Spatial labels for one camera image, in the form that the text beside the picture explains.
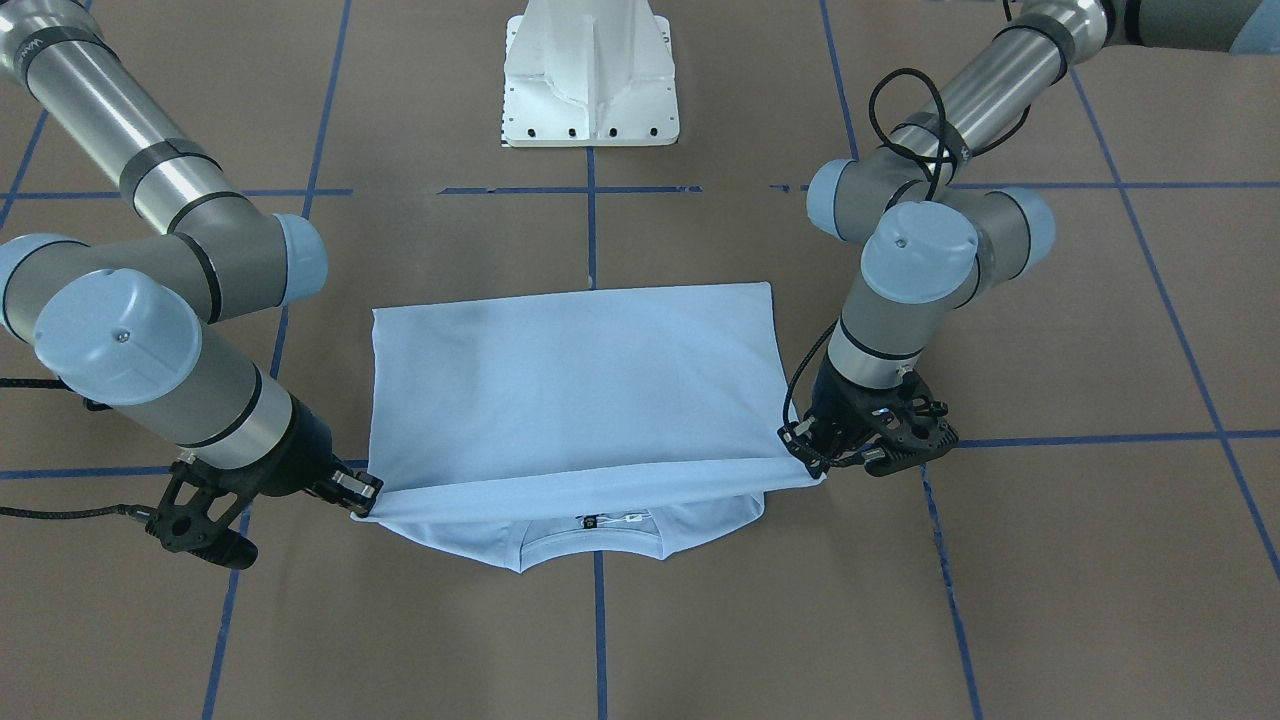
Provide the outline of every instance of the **white plastic base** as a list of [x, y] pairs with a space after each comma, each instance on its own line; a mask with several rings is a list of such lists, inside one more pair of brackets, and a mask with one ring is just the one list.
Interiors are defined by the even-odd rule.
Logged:
[[648, 146], [680, 137], [671, 23], [646, 0], [530, 0], [507, 22], [504, 72], [504, 146]]

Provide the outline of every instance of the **white stand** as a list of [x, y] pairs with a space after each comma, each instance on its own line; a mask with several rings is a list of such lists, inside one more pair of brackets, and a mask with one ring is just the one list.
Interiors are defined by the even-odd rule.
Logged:
[[529, 0], [507, 22], [503, 69], [503, 145], [671, 145], [680, 136], [671, 24], [648, 0]]

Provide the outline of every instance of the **folded fabric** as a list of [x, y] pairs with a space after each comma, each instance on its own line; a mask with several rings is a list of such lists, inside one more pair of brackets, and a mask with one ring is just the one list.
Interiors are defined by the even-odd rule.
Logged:
[[818, 482], [776, 434], [768, 283], [379, 309], [374, 351], [366, 521], [445, 552], [666, 559]]

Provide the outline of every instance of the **light blue cap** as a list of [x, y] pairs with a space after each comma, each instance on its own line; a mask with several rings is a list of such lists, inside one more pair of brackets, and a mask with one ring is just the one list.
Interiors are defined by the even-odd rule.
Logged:
[[22, 265], [22, 261], [31, 258], [33, 252], [41, 247], [58, 245], [59, 242], [84, 245], [81, 241], [64, 234], [47, 232], [24, 234], [22, 237], [13, 238], [9, 242], [0, 243], [0, 324], [4, 324], [4, 329], [9, 331], [9, 334], [13, 337], [18, 337], [18, 333], [13, 332], [13, 328], [9, 325], [9, 314], [4, 311], [4, 293], [9, 288], [9, 279], [13, 278], [15, 272], [18, 272], [18, 265]]
[[1233, 55], [1280, 54], [1280, 0], [1262, 0], [1231, 44]]
[[280, 305], [288, 305], [320, 292], [329, 279], [329, 255], [320, 233], [306, 218], [276, 214], [275, 219], [284, 231], [284, 259], [288, 265]]
[[832, 160], [818, 168], [818, 174], [809, 181], [809, 196], [805, 199], [809, 222], [840, 240], [845, 238], [840, 237], [836, 229], [836, 186], [840, 184], [840, 176], [845, 173], [845, 168], [851, 164], [852, 160]]
[[863, 249], [863, 279], [893, 302], [922, 305], [964, 284], [978, 255], [978, 231], [940, 202], [890, 208]]
[[90, 400], [142, 405], [191, 375], [202, 332], [177, 292], [137, 270], [95, 270], [41, 310], [36, 357]]
[[1053, 209], [1048, 206], [1048, 202], [1025, 187], [1002, 187], [996, 192], [1007, 195], [1018, 204], [1023, 210], [1023, 217], [1027, 218], [1027, 229], [1030, 231], [1032, 249], [1027, 255], [1027, 265], [1014, 275], [1014, 278], [1020, 278], [1027, 270], [1038, 265], [1053, 249], [1053, 241], [1057, 240], [1057, 222], [1053, 220]]

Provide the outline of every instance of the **robotic arm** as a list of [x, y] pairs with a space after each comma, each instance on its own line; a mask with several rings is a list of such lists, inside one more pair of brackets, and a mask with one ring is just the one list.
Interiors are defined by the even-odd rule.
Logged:
[[[332, 451], [329, 428], [211, 327], [314, 295], [328, 259], [296, 215], [262, 215], [151, 100], [73, 0], [0, 0], [0, 74], [42, 102], [159, 234], [90, 246], [0, 245], [0, 320], [68, 387], [179, 446], [146, 530], [242, 569], [230, 529], [257, 495], [303, 491], [367, 515], [381, 480]], [[196, 488], [178, 502], [184, 484]], [[236, 500], [209, 518], [215, 500]]]
[[1048, 205], [1028, 190], [983, 195], [946, 186], [1041, 92], [1107, 45], [1280, 53], [1276, 0], [1021, 5], [938, 102], [882, 136], [884, 145], [867, 161], [831, 161], [809, 186], [813, 223], [863, 243], [813, 406], [778, 430], [814, 478], [847, 465], [882, 477], [941, 457], [959, 442], [946, 405], [915, 364], [947, 313], [1039, 263], [1055, 224]]

